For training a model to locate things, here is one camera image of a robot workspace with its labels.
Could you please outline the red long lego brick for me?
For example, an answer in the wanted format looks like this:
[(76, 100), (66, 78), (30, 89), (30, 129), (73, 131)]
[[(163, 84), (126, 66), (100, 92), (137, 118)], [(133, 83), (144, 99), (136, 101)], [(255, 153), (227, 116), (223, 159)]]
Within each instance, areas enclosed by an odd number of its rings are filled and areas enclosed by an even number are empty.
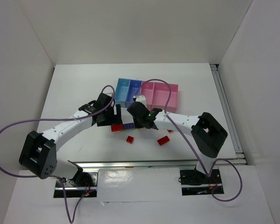
[(119, 125), (112, 125), (111, 126), (111, 131), (112, 132), (119, 132), (123, 130), (123, 125), (119, 124)]

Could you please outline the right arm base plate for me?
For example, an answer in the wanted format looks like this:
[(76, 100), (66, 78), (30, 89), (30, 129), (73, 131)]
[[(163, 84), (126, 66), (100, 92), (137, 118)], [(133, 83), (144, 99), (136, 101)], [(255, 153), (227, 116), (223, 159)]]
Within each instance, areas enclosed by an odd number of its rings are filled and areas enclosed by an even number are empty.
[(207, 177), (195, 169), (180, 170), (178, 182), (181, 184), (183, 196), (223, 194), (224, 188), (219, 169), (212, 170)]

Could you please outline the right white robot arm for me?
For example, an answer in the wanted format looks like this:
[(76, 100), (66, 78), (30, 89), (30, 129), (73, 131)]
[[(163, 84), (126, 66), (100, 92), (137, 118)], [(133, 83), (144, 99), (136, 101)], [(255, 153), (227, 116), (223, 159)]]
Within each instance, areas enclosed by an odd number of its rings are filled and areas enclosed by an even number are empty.
[(211, 176), (228, 133), (210, 113), (190, 116), (159, 108), (148, 110), (141, 102), (132, 103), (127, 111), (141, 127), (179, 132), (198, 160), (196, 171)]

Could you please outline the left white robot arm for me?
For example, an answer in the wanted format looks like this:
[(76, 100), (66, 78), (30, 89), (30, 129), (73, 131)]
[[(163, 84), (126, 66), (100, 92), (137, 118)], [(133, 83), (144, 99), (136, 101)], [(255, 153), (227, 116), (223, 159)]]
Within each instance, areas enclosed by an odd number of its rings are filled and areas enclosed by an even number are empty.
[(61, 147), (92, 126), (121, 125), (121, 106), (108, 94), (82, 105), (69, 120), (42, 133), (31, 131), (24, 142), (19, 163), (40, 179), (49, 176), (68, 180), (75, 187), (90, 186), (91, 176), (72, 161), (57, 159)]

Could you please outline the purple lego brick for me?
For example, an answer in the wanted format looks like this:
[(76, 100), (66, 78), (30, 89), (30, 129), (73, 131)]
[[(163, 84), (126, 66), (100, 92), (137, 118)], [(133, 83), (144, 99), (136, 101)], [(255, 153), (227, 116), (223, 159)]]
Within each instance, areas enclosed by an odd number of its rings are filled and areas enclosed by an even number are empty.
[(130, 129), (134, 129), (134, 128), (135, 128), (134, 123), (126, 123), (126, 124), (123, 124), (123, 129), (124, 129), (124, 130), (130, 130)]

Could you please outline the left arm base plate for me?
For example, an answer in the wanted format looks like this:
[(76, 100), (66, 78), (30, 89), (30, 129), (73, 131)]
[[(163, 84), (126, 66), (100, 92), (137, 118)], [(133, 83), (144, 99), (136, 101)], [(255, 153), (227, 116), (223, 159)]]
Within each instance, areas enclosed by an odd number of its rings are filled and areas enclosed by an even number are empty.
[(62, 178), (67, 198), (80, 198), (83, 194), (85, 194), (85, 198), (97, 197), (98, 170), (90, 169), (87, 174), (88, 176), (83, 177), (78, 184), (72, 180)]

